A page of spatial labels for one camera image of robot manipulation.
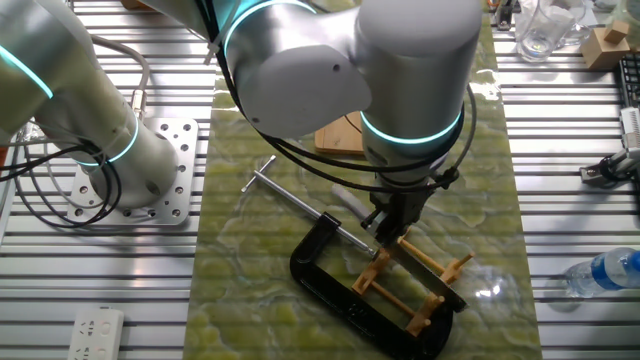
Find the wooden block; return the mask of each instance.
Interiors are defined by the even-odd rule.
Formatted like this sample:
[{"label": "wooden block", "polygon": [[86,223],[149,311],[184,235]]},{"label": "wooden block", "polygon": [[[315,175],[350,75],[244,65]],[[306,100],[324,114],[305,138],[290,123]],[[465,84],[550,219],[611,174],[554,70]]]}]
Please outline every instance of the wooden block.
[{"label": "wooden block", "polygon": [[612,44],[619,44],[627,35],[629,35],[629,24],[615,20],[611,25],[607,26],[604,39]]},{"label": "wooden block", "polygon": [[378,273],[387,266],[389,260],[391,260],[389,253],[385,249],[380,249],[378,256],[364,269],[356,282],[353,283],[353,286],[351,286],[351,289],[360,296],[364,295],[369,286],[374,282],[376,276],[378,276]]},{"label": "wooden block", "polygon": [[596,28],[591,31],[589,39],[582,44],[580,51],[589,70],[612,69],[618,65],[618,61],[631,51],[626,39],[619,44],[612,44],[604,39],[604,28]]},{"label": "wooden block", "polygon": [[431,324],[429,318],[436,309],[444,303],[444,297],[429,293],[416,315],[411,319],[406,329],[411,335],[418,337],[422,329]]},{"label": "wooden block", "polygon": [[120,2],[122,3],[122,6],[124,6],[125,9],[127,9],[127,10],[151,9],[150,7],[148,7],[147,5],[139,2],[138,0],[120,0]]},{"label": "wooden block", "polygon": [[316,131],[316,150],[332,154],[363,155],[361,129],[360,112],[342,117]]}]

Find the metal rod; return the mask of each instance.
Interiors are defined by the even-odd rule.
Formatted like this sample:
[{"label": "metal rod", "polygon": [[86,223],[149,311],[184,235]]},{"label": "metal rod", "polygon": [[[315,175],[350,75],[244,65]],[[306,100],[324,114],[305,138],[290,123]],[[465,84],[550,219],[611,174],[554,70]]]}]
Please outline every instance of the metal rod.
[{"label": "metal rod", "polygon": [[[256,176],[256,178],[258,180],[262,181],[267,186],[269,186],[273,190],[277,191],[280,195],[286,197],[292,203],[294,203],[298,207],[302,208],[302,210],[306,211],[314,219],[319,219],[320,216],[322,216],[322,214],[320,214],[320,212],[318,210],[312,208],[307,203],[305,203],[304,201],[300,200],[298,197],[296,197],[292,193],[288,192],[285,188],[283,188],[282,186],[278,185],[273,180],[269,179],[266,175],[264,175],[260,171],[254,170],[253,173],[255,174],[255,176]],[[351,234],[350,232],[345,230],[342,226],[337,229],[337,232],[338,232],[338,234],[342,235],[345,239],[347,239],[349,242],[351,242],[353,245],[355,245],[360,250],[366,251],[372,257],[375,256],[375,254],[376,254],[375,250],[373,250],[367,244],[365,244],[360,239],[355,237],[353,234]]]},{"label": "metal rod", "polygon": [[[264,172],[265,170],[267,170],[267,168],[271,165],[271,163],[273,163],[274,161],[276,161],[276,156],[275,155],[271,155],[271,157],[269,158],[269,161],[267,161],[266,164],[264,164],[263,167],[260,168],[260,172]],[[253,183],[256,182],[256,177],[252,177],[251,180],[249,180],[249,182],[247,183],[247,185],[245,185],[242,190],[242,193],[246,193],[247,190],[249,190],[249,188],[251,187],[251,185],[253,185]]]}]

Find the wooden stick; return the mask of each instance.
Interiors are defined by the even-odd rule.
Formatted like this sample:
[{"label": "wooden stick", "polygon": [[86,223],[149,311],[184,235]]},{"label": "wooden stick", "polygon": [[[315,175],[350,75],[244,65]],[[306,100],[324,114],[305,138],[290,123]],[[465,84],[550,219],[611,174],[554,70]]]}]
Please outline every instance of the wooden stick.
[{"label": "wooden stick", "polygon": [[395,306],[397,306],[402,311],[404,311],[407,314],[409,314],[409,316],[413,317],[413,316],[416,315],[415,311],[411,310],[410,307],[408,307],[405,303],[400,301],[400,299],[398,299],[397,297],[393,296],[392,293],[388,292],[387,289],[385,289],[382,286],[380,286],[380,284],[378,284],[377,282],[375,282],[375,281],[371,282],[371,287],[376,289],[376,291],[378,291],[380,293],[380,295],[382,295],[382,297],[384,297],[387,300],[391,301]]},{"label": "wooden stick", "polygon": [[420,261],[425,263],[427,266],[429,266],[433,270],[438,271],[440,274],[442,274],[444,272],[445,268],[442,265],[438,264],[435,260],[433,260],[432,258],[428,257],[425,253],[420,251],[420,249],[418,249],[417,247],[413,246],[408,241],[400,238],[400,239],[398,239],[398,244],[406,247],[407,250],[411,251],[415,256],[418,257],[418,259],[420,259]]},{"label": "wooden stick", "polygon": [[476,256],[476,253],[474,253],[473,251],[469,253],[469,255],[465,256],[464,259],[458,261],[455,264],[455,268],[456,269],[460,269],[460,267],[462,267],[462,265],[466,264],[467,261],[473,259]]}]

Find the glass cup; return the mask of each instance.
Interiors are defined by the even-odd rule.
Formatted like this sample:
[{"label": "glass cup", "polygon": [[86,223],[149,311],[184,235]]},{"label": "glass cup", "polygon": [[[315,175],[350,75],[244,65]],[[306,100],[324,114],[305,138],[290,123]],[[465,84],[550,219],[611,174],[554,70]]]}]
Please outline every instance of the glass cup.
[{"label": "glass cup", "polygon": [[518,41],[518,53],[530,62],[544,61],[586,10],[583,0],[538,1],[529,27]]}]

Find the white power strip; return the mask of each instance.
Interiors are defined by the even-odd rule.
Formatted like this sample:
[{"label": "white power strip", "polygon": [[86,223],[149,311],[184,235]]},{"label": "white power strip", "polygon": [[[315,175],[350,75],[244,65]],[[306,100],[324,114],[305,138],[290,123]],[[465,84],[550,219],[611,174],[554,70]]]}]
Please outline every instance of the white power strip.
[{"label": "white power strip", "polygon": [[114,309],[83,310],[76,316],[68,360],[117,360],[124,314]]}]

